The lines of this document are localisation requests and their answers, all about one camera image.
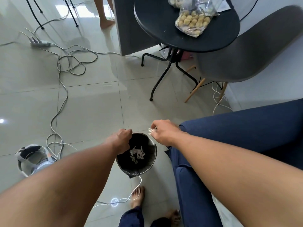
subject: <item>sofa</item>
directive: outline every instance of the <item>sofa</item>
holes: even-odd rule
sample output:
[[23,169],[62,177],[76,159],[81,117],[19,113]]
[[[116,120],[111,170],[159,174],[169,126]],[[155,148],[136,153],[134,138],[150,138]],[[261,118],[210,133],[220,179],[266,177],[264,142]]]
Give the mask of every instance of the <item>sofa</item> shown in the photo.
[[[190,120],[191,135],[259,152],[303,169],[303,99]],[[185,227],[222,227],[211,193],[179,150],[169,147]]]

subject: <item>white wall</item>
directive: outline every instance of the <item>white wall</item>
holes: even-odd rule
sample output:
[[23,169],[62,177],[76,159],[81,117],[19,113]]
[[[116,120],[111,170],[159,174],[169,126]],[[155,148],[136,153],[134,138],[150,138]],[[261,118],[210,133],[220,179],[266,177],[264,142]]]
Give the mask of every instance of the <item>white wall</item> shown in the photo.
[[[256,0],[231,1],[241,19]],[[253,11],[241,22],[240,34],[288,5],[303,8],[303,0],[259,0]],[[255,77],[239,83],[229,83],[225,95],[234,110],[303,98],[303,36]]]

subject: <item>bare foot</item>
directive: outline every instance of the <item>bare foot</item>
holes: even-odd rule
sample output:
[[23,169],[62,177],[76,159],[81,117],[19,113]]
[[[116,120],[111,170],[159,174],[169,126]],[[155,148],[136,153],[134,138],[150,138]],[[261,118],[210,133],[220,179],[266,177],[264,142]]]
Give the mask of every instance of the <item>bare foot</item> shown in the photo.
[[179,210],[170,210],[166,213],[165,217],[167,217],[172,225],[179,225],[180,220],[181,220],[181,216],[180,216],[180,212]]
[[131,208],[135,208],[137,206],[142,205],[144,196],[145,196],[145,188],[143,186],[139,186],[132,194],[131,194],[131,199],[135,199],[131,201]]
[[100,27],[101,29],[106,29],[108,28],[109,26],[115,24],[116,22],[114,20],[103,20],[103,21],[100,21]]

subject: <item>tiled floor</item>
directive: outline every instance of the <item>tiled floor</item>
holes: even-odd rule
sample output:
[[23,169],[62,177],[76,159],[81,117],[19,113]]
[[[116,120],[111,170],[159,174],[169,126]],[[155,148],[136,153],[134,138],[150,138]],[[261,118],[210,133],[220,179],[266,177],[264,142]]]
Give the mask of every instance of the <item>tiled floor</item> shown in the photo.
[[[67,13],[61,0],[37,1],[44,10],[44,16],[37,11],[34,3],[32,7],[41,22]],[[68,17],[46,25],[45,30],[38,30],[37,35],[64,48],[78,44],[99,52],[119,52],[116,26],[101,31],[94,3],[92,0],[73,0],[74,3],[82,1],[86,3],[77,8],[79,28]],[[37,27],[25,0],[0,0],[0,44],[14,40],[18,31],[29,35],[25,27],[29,30]],[[22,179],[13,154],[24,145],[45,145],[47,136],[51,134],[50,120],[66,96],[58,81],[57,57],[32,49],[23,35],[17,41],[0,47],[0,191]],[[159,55],[158,49],[159,46],[156,46],[148,51]],[[50,51],[64,54],[55,47],[51,47]],[[89,53],[76,56],[82,61],[94,58]],[[192,64],[193,61],[186,61],[180,65],[187,68]],[[145,66],[141,67],[140,59],[136,57],[110,54],[99,55],[96,62],[87,64],[84,75],[63,73],[62,81],[69,91],[69,99],[64,111],[54,121],[56,131],[65,142],[82,150],[101,143],[119,128],[147,133],[154,119],[181,123],[210,116],[216,105],[211,85],[200,88],[185,104],[184,100],[194,85],[175,66],[157,87],[154,101],[149,101],[151,90],[166,66],[165,62],[146,57]],[[197,71],[191,73],[199,79]],[[215,113],[228,111],[218,107]],[[178,208],[171,163],[164,153],[166,148],[160,144],[157,146],[158,156],[153,168],[142,175],[142,184],[146,186],[143,207],[146,226],[169,208]],[[59,147],[56,146],[54,151],[58,153]],[[63,156],[73,152],[75,150],[67,146]],[[99,200],[109,202],[114,197],[128,197],[137,183],[137,178],[130,180],[115,163]],[[117,226],[121,215],[128,209],[129,203],[117,207],[96,207],[90,213],[86,226]]]

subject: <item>hand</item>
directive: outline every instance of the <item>hand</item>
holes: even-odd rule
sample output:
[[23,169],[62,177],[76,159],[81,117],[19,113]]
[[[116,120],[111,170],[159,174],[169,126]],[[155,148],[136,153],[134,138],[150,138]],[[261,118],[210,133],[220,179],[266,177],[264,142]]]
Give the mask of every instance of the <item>hand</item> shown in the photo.
[[116,154],[123,154],[129,147],[129,140],[132,137],[132,130],[120,129],[118,132],[113,133],[105,140],[105,143],[112,145]]
[[151,136],[165,146],[174,146],[175,140],[183,133],[181,129],[170,120],[155,120],[151,128],[156,128],[151,132]]

